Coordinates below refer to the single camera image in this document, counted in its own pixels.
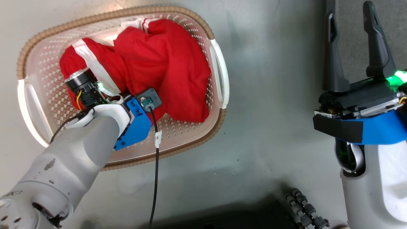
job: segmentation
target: gray floor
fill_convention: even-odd
[[[115,9],[172,3],[212,27],[229,69],[226,121],[205,145],[160,161],[161,223],[245,209],[298,187],[334,225],[347,220],[333,139],[313,130],[321,93],[320,0],[37,0],[0,8],[2,135],[0,193],[43,148],[23,123],[16,61],[37,32]],[[137,228],[149,219],[154,163],[102,172],[64,228]]]

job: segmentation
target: red cloth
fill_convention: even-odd
[[[149,23],[148,33],[128,27],[114,47],[83,40],[120,91],[137,95],[150,87],[156,89],[163,102],[154,110],[157,119],[165,113],[188,122],[204,122],[208,117],[205,97],[211,70],[201,47],[180,25],[156,20]],[[60,67],[66,79],[86,63],[71,46]],[[77,107],[72,92],[70,96]]]

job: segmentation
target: white plastic basket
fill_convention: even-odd
[[[112,43],[121,22],[138,17],[166,18],[183,26],[199,43],[212,70],[206,101],[210,115],[204,123],[158,121],[163,131],[160,158],[171,156],[210,140],[220,129],[229,102],[229,78],[222,51],[208,24],[196,13],[178,6],[124,9],[82,18],[43,31],[28,41],[18,60],[18,101],[24,121],[44,147],[54,131],[77,111],[73,108],[59,68],[59,59],[73,42],[91,37]],[[154,131],[144,141],[113,152],[105,170],[154,160]]]

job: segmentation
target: brown basket rim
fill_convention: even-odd
[[[33,48],[42,40],[53,36],[55,34],[74,29],[76,27],[80,26],[85,26],[89,24],[93,24],[96,22],[101,22],[101,21],[106,21],[106,20],[111,20],[111,19],[116,19],[116,18],[122,18],[122,17],[129,17],[129,16],[135,16],[135,15],[142,15],[142,14],[151,14],[151,13],[179,13],[183,14],[191,19],[193,19],[196,23],[198,23],[202,29],[205,31],[206,35],[208,36],[209,39],[215,39],[215,35],[212,32],[212,29],[209,27],[209,25],[206,23],[206,21],[193,12],[192,10],[185,8],[185,7],[180,7],[180,6],[175,6],[175,5],[163,5],[163,6],[143,6],[143,7],[132,7],[128,9],[122,9],[122,10],[117,10],[117,11],[112,11],[112,12],[107,12],[107,13],[102,13],[102,14],[97,14],[81,19],[77,19],[71,22],[67,22],[55,27],[52,27],[50,29],[44,30],[43,32],[40,32],[33,36],[23,47],[23,49],[20,52],[20,56],[18,58],[17,62],[17,78],[20,79],[25,79],[26,78],[26,64],[28,61],[28,56],[30,55],[31,51]],[[215,134],[220,130],[221,126],[223,125],[223,122],[225,121],[225,116],[226,116],[226,109],[220,109],[218,119],[213,126],[213,128],[202,138],[199,138],[193,142],[190,142],[188,144],[170,149],[170,150],[165,150],[160,152],[160,159],[166,158],[175,154],[179,154],[182,152],[185,152],[187,150],[190,150],[192,148],[195,148],[197,146],[200,146],[206,142],[208,142],[211,138],[215,136]],[[155,155],[150,154],[146,155],[140,158],[136,159],[131,159],[127,161],[121,161],[117,163],[111,163],[107,164],[102,171],[109,171],[109,170],[116,170],[120,168],[125,168],[125,167],[130,167],[134,165],[140,165],[144,164],[147,162],[152,162],[155,161]]]

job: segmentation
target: green light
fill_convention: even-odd
[[[405,71],[396,71],[396,73],[393,76],[387,78],[386,80],[389,82],[390,88],[394,92],[396,92],[397,88],[401,84],[407,82],[407,72],[405,72]]]
[[[115,96],[114,93],[110,92],[108,89],[106,89],[106,88],[103,86],[103,83],[102,83],[102,82],[98,82],[98,90],[99,90],[100,92],[102,92],[103,94],[107,95],[107,96],[110,96],[110,97]]]
[[[396,71],[396,73],[394,75],[397,76],[400,80],[402,80],[403,83],[407,82],[407,72]]]

